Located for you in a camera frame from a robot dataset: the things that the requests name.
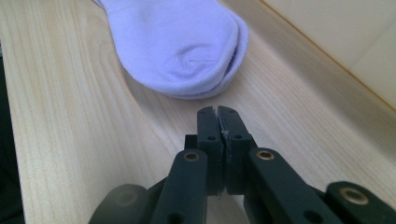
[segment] white wall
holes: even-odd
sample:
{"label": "white wall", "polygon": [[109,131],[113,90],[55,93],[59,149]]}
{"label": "white wall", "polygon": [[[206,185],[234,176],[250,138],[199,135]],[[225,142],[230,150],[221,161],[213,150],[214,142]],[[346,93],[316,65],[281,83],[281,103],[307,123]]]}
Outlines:
{"label": "white wall", "polygon": [[396,0],[262,0],[396,108]]}

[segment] sock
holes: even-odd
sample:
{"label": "sock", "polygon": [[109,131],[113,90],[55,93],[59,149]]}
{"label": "sock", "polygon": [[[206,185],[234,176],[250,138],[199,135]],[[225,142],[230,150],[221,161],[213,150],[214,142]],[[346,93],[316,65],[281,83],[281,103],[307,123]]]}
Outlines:
{"label": "sock", "polygon": [[215,0],[94,0],[105,9],[128,73],[152,90],[202,99],[227,88],[248,28]]}

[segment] screw hole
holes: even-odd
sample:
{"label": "screw hole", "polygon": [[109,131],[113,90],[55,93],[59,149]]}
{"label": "screw hole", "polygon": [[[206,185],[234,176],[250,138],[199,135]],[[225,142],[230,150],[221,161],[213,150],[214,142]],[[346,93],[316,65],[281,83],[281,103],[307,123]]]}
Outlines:
{"label": "screw hole", "polygon": [[369,199],[366,195],[353,188],[341,188],[340,194],[350,203],[355,203],[358,205],[366,205],[369,203]]}
{"label": "screw hole", "polygon": [[184,217],[180,213],[172,213],[168,216],[169,224],[180,224],[184,222]]}
{"label": "screw hole", "polygon": [[119,207],[126,207],[134,204],[136,200],[137,195],[134,191],[124,191],[116,197],[116,205]]}
{"label": "screw hole", "polygon": [[304,217],[310,223],[314,223],[314,224],[323,223],[323,218],[318,213],[316,213],[314,211],[305,211],[304,212]]}
{"label": "screw hole", "polygon": [[199,160],[199,154],[196,152],[189,152],[184,154],[184,160],[185,161],[198,161]]}
{"label": "screw hole", "polygon": [[264,161],[270,161],[273,160],[275,156],[269,151],[259,151],[257,157]]}

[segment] wooden surface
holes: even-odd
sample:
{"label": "wooden surface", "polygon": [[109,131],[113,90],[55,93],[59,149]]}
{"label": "wooden surface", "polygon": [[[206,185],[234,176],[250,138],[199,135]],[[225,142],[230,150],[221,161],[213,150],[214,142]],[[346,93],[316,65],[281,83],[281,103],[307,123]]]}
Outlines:
{"label": "wooden surface", "polygon": [[[117,185],[161,180],[208,105],[239,111],[308,184],[352,181],[396,207],[396,112],[262,3],[224,3],[249,25],[247,57],[226,92],[182,101],[129,77],[91,1],[0,0],[27,223],[87,223]],[[240,197],[207,214],[248,223]]]}

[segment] wooden table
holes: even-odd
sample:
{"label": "wooden table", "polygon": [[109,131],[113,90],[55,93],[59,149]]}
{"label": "wooden table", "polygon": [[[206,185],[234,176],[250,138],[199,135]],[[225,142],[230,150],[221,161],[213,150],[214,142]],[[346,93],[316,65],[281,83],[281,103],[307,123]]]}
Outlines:
{"label": "wooden table", "polygon": [[[308,184],[352,181],[396,207],[395,110],[264,4],[223,2],[250,28],[246,59],[226,92],[183,101],[129,77],[91,1],[0,0],[27,223],[87,223],[112,188],[152,186],[208,105],[239,111]],[[241,197],[209,198],[207,223],[248,223]]]}

